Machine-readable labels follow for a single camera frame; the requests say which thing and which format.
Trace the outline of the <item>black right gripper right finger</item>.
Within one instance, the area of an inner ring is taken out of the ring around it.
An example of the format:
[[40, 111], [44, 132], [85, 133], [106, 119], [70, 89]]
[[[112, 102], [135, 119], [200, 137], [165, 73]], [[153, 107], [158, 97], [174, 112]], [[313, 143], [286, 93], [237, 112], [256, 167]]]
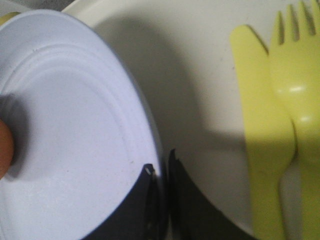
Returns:
[[168, 189], [172, 235], [176, 240], [253, 240], [218, 210], [188, 175], [171, 150]]

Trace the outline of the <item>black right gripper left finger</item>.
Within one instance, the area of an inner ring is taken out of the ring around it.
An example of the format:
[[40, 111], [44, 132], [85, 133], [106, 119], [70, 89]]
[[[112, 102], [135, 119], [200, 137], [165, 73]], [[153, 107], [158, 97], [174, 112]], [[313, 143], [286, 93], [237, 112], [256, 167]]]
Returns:
[[156, 171], [145, 164], [130, 192], [86, 240], [160, 240], [163, 236]]

